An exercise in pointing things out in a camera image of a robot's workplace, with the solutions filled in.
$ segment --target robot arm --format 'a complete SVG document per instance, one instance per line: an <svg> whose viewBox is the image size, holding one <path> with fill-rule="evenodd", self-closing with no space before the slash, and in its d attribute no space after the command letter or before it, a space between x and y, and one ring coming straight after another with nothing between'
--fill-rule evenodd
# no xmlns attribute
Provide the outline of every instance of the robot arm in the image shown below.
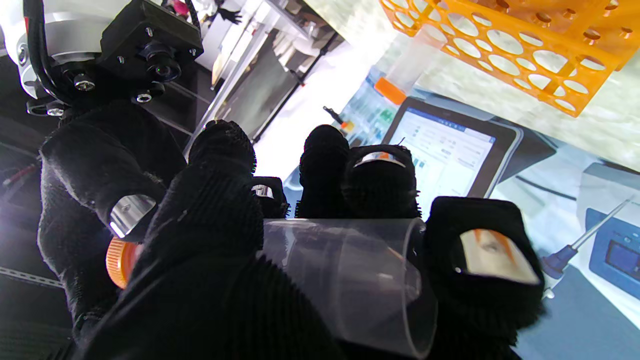
<svg viewBox="0 0 640 360"><path fill-rule="evenodd" d="M33 98L28 111L60 116L108 99L146 102L162 94L162 83L203 52L195 9L186 2L193 24L159 0L7 0L0 26Z"/></svg>

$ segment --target screw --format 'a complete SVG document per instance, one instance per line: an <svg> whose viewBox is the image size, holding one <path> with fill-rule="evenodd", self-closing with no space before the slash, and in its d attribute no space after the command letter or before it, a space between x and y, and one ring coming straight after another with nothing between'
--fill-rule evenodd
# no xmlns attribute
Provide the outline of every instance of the screw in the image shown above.
<svg viewBox="0 0 640 360"><path fill-rule="evenodd" d="M138 94L138 96L136 97L136 101L138 101L141 104L144 104L145 102L149 102L151 101L151 99L153 99L153 97L148 92L143 92L142 94Z"/></svg>
<svg viewBox="0 0 640 360"><path fill-rule="evenodd" d="M24 65L27 62L27 45L20 44L19 52L18 52L18 63L19 65Z"/></svg>
<svg viewBox="0 0 640 360"><path fill-rule="evenodd" d="M74 86L80 91L95 89L95 83L86 74L78 74L74 77Z"/></svg>
<svg viewBox="0 0 640 360"><path fill-rule="evenodd" d="M58 108L51 108L49 110L47 110L47 115L48 116L57 116L60 117L65 113L64 110L62 109L58 109Z"/></svg>

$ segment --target black cable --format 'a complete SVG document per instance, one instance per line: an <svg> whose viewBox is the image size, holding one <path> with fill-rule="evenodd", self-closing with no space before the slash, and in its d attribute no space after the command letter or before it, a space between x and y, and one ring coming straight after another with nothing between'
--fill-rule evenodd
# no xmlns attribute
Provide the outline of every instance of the black cable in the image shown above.
<svg viewBox="0 0 640 360"><path fill-rule="evenodd" d="M52 71L47 52L44 4L42 0L24 0L23 11L24 17L28 22L27 47L33 72L47 93L65 104L70 104L71 98L60 91L51 78Z"/></svg>
<svg viewBox="0 0 640 360"><path fill-rule="evenodd" d="M193 2L191 0L184 0L184 2L187 4L187 7L189 8L189 14L191 15L191 22L196 28L198 28L198 31L201 32L200 21L198 20L198 13L196 12L196 8L193 6Z"/></svg>
<svg viewBox="0 0 640 360"><path fill-rule="evenodd" d="M544 192L548 192L548 193L552 193L556 196L560 196L560 197L564 197L565 199L569 199L569 200L573 200L573 201L577 201L578 199L571 196L571 195L567 195L565 193L561 193L561 192L557 192L555 190L551 190L550 188L545 188L542 185L538 185L536 183L534 183L533 181L527 180L524 177L520 176L520 175L516 175L516 179L520 180L521 182L527 184L527 185L531 185L536 189L542 190Z"/></svg>

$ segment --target camera lens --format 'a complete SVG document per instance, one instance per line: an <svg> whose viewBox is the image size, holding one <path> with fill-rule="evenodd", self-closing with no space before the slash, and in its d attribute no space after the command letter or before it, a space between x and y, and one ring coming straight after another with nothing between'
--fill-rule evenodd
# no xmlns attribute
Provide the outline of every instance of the camera lens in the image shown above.
<svg viewBox="0 0 640 360"><path fill-rule="evenodd" d="M181 73L180 64L167 53L153 54L147 60L147 74L152 81L167 83L175 80Z"/></svg>
<svg viewBox="0 0 640 360"><path fill-rule="evenodd" d="M171 74L171 68L168 66L158 66L156 67L156 75L166 77Z"/></svg>

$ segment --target orange cap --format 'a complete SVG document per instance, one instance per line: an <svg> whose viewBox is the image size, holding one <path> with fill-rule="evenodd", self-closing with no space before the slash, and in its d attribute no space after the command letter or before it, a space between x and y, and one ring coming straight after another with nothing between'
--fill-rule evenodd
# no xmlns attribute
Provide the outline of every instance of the orange cap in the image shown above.
<svg viewBox="0 0 640 360"><path fill-rule="evenodd" d="M141 246L114 237L107 249L107 273L119 288L126 288L131 270L138 260Z"/></svg>
<svg viewBox="0 0 640 360"><path fill-rule="evenodd" d="M406 99L406 95L404 94L404 92L398 89L395 85L393 85L389 80L385 78L380 78L374 88L396 105L402 105L402 103Z"/></svg>

